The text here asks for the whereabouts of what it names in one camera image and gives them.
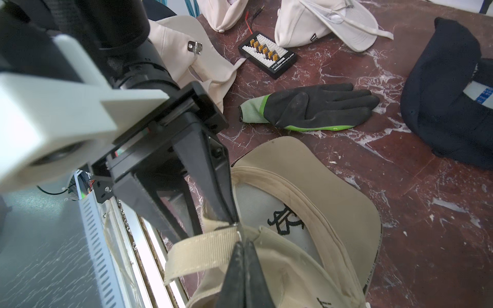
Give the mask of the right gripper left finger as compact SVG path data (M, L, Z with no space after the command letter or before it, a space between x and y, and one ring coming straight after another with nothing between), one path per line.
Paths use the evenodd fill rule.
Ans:
M245 307L245 254L242 242L237 242L231 255L216 308Z

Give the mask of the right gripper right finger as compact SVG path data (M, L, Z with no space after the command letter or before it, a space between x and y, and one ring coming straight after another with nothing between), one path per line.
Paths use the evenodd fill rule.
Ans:
M250 240L245 242L245 307L275 308L255 246Z

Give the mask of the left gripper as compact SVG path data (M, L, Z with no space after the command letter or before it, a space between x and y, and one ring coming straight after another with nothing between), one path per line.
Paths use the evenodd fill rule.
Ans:
M228 150L216 137L228 126L203 87L189 83L90 164L97 202L117 196L172 243L178 243L202 233L184 179L189 174L217 220L239 222Z

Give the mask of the tan khaki cap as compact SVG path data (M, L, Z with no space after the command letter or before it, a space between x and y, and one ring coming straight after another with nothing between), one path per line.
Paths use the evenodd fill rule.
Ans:
M231 168L240 221L202 208L204 232L172 246L164 283L202 281L189 307L215 307L237 242L255 246L276 307L367 307L380 251L376 206L293 137L266 142Z

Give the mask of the cream Colorado cap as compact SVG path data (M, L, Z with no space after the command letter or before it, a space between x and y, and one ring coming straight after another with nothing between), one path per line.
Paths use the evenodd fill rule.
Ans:
M235 64L225 59L214 48L200 22L191 16L176 15L149 24L148 38L178 86L199 82L223 111L223 99L246 59L241 58Z

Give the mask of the white perforated cap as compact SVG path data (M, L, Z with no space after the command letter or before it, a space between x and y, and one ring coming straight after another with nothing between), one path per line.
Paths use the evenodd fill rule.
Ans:
M282 1L278 9L275 42L300 47L335 34L351 50L362 53L378 37L394 35L381 30L376 18L358 1Z

